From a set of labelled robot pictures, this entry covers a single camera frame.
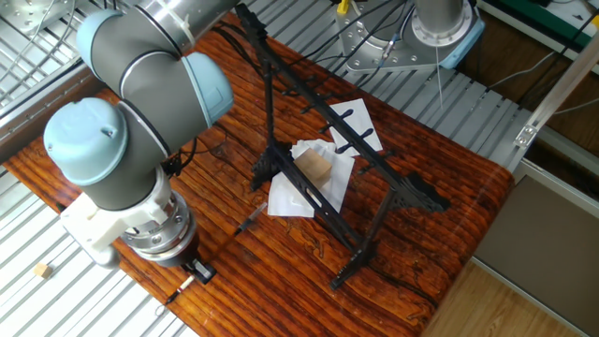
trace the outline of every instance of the tool on table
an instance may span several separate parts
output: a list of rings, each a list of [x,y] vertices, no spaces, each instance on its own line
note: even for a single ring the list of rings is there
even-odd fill
[[[268,203],[263,202],[262,205],[260,205],[260,207],[258,207],[253,213],[251,213],[250,216],[248,216],[247,219],[245,219],[245,221],[243,221],[241,225],[237,227],[237,229],[235,229],[235,233],[233,233],[233,235],[226,239],[226,241],[223,242],[223,244],[216,248],[216,251],[214,252],[214,254],[212,254],[208,261],[206,261],[206,263],[210,263],[211,261],[213,261],[225,248],[227,248],[238,235],[240,235],[256,220],[256,218],[262,213],[262,211],[264,211],[264,209],[266,209],[267,206]]]
[[[233,233],[233,235],[231,235],[228,239],[226,239],[226,241],[221,244],[216,251],[214,252],[214,254],[212,255],[212,257],[210,257],[208,259],[208,261],[206,263],[210,263],[212,260],[214,260],[215,257],[217,257],[220,252],[222,252],[227,246],[229,246],[230,243],[232,243],[235,238],[240,235],[245,229],[247,229],[255,220],[256,218],[262,213],[262,211],[264,211],[264,209],[266,209],[268,203],[263,202],[262,205],[260,205],[260,207],[258,207],[254,212],[252,212],[252,214],[250,214],[250,216],[247,217],[247,219],[245,219],[245,221],[243,221],[241,223],[241,225],[239,227],[237,227],[237,229],[235,230],[235,233]],[[196,279],[195,275],[191,275],[187,278],[187,280],[185,280],[185,282],[183,282],[179,288],[177,288],[177,290],[172,293],[172,295],[170,295],[167,299],[167,301],[165,302],[164,305],[161,305],[160,307],[158,307],[156,309],[156,315],[161,315],[159,313],[161,313],[159,311],[159,309],[164,308],[165,306],[171,304],[172,302],[175,301],[175,299],[177,299],[177,297],[189,286],[191,285],[192,282],[194,282],[194,280]]]
[[[179,288],[177,288],[177,290],[172,293],[172,295],[170,295],[167,299],[167,302],[165,303],[165,305],[169,305],[172,302],[175,301],[175,299],[177,298],[177,296],[179,296],[179,294],[182,293],[182,291],[184,291],[189,285],[191,285],[192,282],[194,282],[194,280],[196,279],[196,276],[191,275],[187,278],[187,280],[185,280],[185,282],[183,282]]]

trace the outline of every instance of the silver metal grating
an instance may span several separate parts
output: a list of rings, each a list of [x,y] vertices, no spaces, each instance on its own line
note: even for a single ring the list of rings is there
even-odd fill
[[[138,1],[122,1],[119,2],[118,7],[126,11]],[[0,79],[4,79],[0,81],[0,111],[8,112],[8,109],[2,110],[2,108],[8,107],[20,96],[34,90],[49,75],[57,71],[65,71],[79,61],[76,48],[77,30],[86,16],[103,8],[103,1],[101,3],[102,5],[100,1],[79,1],[79,7],[75,10],[72,21],[71,13],[66,14],[61,20],[42,29],[31,43],[29,43],[31,37],[21,33],[1,18]],[[58,43],[63,34],[65,34],[64,40]]]
[[[33,274],[38,262],[53,268],[49,279]],[[3,337],[197,336],[160,306],[123,271],[96,266],[57,214],[0,167]]]

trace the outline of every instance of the black metal rack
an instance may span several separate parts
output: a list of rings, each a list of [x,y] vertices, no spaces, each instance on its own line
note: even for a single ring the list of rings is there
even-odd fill
[[[337,114],[326,102],[325,98],[316,94],[314,90],[303,81],[291,67],[270,47],[266,32],[266,25],[263,24],[255,13],[251,12],[246,5],[236,7],[237,15],[241,19],[241,24],[245,29],[247,38],[256,50],[262,68],[263,80],[265,84],[265,101],[268,126],[268,144],[265,152],[260,156],[254,165],[252,172],[252,189],[256,190],[263,183],[270,181],[275,174],[282,172],[287,179],[298,189],[305,197],[308,203],[314,208],[315,213],[320,216],[327,224],[327,230],[347,249],[352,252],[350,261],[337,274],[337,277],[331,281],[330,287],[336,289],[343,284],[349,277],[356,273],[361,267],[367,265],[376,254],[376,235],[382,228],[388,211],[398,208],[424,208],[428,212],[443,212],[449,208],[449,201],[440,197],[434,187],[425,183],[416,173],[411,173],[402,177],[395,171],[389,163],[378,154],[364,139],[371,135],[373,129],[367,130],[359,135],[344,121],[344,118],[350,116],[353,111],[348,110],[345,113]],[[299,168],[293,162],[290,153],[290,144],[278,141],[274,137],[274,109],[273,109],[273,84],[272,77],[276,73],[283,75],[286,81],[291,84],[288,92],[293,91],[303,96],[309,103],[302,112],[308,110],[318,111],[328,122],[320,132],[323,133],[329,128],[334,127],[348,143],[337,149],[337,154],[342,154],[350,148],[355,148],[369,165],[363,168],[361,172],[369,169],[376,169],[389,183],[389,190],[385,199],[379,206],[379,209],[373,219],[373,224],[369,228],[365,237],[361,237],[352,229],[339,215],[339,213],[330,205],[327,199],[318,191],[318,189],[306,178]]]

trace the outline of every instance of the tan block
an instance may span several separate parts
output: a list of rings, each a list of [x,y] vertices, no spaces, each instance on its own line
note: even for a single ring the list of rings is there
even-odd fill
[[[39,277],[47,279],[52,274],[52,268],[49,266],[46,266],[43,263],[37,263],[36,266],[34,267],[34,274]]]
[[[294,163],[316,188],[322,187],[330,179],[332,165],[313,149],[306,150]]]

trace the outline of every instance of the metal bracket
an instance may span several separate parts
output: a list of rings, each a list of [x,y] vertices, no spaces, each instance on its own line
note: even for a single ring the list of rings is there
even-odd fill
[[[514,145],[518,146],[521,149],[528,148],[532,143],[534,138],[536,138],[536,134],[538,134],[539,130],[532,125],[525,125],[516,140],[514,140]]]

